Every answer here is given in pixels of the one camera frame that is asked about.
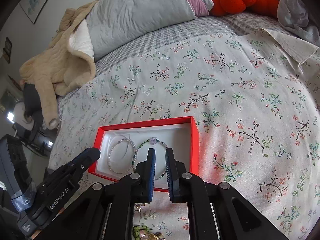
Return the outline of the red open cardboard box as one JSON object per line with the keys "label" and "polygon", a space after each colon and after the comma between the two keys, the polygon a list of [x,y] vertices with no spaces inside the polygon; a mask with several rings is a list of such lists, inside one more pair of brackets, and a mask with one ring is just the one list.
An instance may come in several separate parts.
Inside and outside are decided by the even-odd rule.
{"label": "red open cardboard box", "polygon": [[145,161],[148,150],[156,152],[155,190],[167,191],[165,150],[171,148],[187,171],[199,174],[199,132],[192,116],[131,122],[98,128],[94,147],[100,158],[89,173],[118,181]]}

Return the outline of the beige quilted jacket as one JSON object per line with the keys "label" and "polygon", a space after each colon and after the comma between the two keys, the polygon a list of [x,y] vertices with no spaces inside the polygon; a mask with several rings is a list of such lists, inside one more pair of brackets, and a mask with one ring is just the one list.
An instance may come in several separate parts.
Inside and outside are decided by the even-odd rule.
{"label": "beige quilted jacket", "polygon": [[96,3],[66,9],[47,49],[20,67],[22,80],[36,88],[48,129],[56,128],[59,123],[56,97],[67,95],[95,77],[96,66],[86,16]]}

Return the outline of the floral bed sheet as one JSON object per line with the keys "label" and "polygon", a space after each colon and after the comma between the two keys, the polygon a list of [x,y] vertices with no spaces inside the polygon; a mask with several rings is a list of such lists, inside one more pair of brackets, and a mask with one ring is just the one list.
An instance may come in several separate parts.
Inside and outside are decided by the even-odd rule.
{"label": "floral bed sheet", "polygon": [[51,169],[101,126],[192,116],[200,177],[230,183],[287,238],[308,237],[319,220],[319,46],[242,13],[148,33],[96,67],[59,102]]}

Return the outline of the grey quilted pillow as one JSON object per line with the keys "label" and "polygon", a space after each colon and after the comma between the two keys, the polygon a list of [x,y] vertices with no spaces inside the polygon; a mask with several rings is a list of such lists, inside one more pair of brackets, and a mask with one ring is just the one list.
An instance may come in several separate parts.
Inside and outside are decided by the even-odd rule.
{"label": "grey quilted pillow", "polygon": [[152,31],[207,16],[211,0],[100,0],[86,16],[98,60]]}

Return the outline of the crumpled grey blanket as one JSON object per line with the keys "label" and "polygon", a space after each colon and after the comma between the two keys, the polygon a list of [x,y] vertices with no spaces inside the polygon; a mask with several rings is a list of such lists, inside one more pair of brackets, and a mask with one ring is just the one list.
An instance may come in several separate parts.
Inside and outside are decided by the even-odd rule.
{"label": "crumpled grey blanket", "polygon": [[279,0],[277,17],[284,29],[319,47],[319,27],[302,0]]}

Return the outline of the orange pumpkin plush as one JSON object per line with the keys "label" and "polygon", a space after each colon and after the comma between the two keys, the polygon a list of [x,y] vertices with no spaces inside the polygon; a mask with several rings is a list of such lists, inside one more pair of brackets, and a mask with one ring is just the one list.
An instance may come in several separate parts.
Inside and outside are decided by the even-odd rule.
{"label": "orange pumpkin plush", "polygon": [[212,0],[210,16],[226,16],[250,11],[258,15],[277,19],[279,0]]}

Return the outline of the framed wall picture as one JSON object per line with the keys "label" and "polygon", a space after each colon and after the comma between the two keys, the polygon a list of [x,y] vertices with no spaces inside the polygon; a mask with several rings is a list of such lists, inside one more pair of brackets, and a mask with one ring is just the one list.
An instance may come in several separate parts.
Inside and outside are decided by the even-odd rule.
{"label": "framed wall picture", "polygon": [[19,5],[32,24],[35,24],[48,0],[21,0]]}

